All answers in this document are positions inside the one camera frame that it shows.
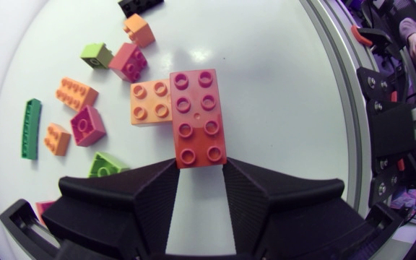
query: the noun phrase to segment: magenta lego brick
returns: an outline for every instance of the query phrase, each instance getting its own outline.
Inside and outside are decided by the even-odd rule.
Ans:
[[[107,133],[98,110],[90,105],[81,109],[70,124],[75,143],[82,147],[96,143]]]

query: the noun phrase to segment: red-orange lego brick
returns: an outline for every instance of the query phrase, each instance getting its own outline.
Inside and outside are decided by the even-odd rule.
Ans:
[[[173,138],[178,168],[227,162],[216,71],[170,74]]]
[[[131,84],[131,124],[172,120],[169,79]]]
[[[86,105],[94,105],[98,94],[92,87],[64,77],[56,91],[56,98],[75,111],[80,111]]]
[[[128,34],[129,39],[143,48],[155,41],[152,30],[149,24],[145,22],[138,14],[131,15],[130,18],[124,21],[123,30]]]
[[[44,145],[54,154],[64,156],[66,148],[70,142],[69,132],[67,132],[62,126],[55,123],[50,123],[46,137],[44,138]]]

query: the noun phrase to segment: pink lego brick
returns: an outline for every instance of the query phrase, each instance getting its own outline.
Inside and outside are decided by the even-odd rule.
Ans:
[[[42,201],[36,202],[36,209],[38,211],[38,219],[40,220],[41,224],[44,225],[43,218],[41,215],[46,211],[55,201]]]
[[[216,71],[170,74],[173,137],[178,168],[227,162]]]
[[[90,105],[81,109],[70,120],[71,130],[78,146],[88,147],[105,136],[106,131],[97,109]]]
[[[147,60],[136,44],[123,43],[108,67],[120,78],[135,82],[141,77],[141,70],[147,66]]]

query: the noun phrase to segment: black bracket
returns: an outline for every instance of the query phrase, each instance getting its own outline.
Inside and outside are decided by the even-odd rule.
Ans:
[[[401,180],[405,157],[415,148],[412,108],[408,104],[370,100],[366,105],[370,129],[373,179],[369,207],[387,199]]]
[[[396,88],[384,75],[360,67],[357,69],[357,78],[365,99],[391,101],[391,93]]]

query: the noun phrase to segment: black lego brick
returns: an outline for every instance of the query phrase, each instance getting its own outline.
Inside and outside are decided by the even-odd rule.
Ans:
[[[133,14],[141,14],[160,3],[163,3],[163,0],[121,0],[118,4],[126,18],[129,18]]]

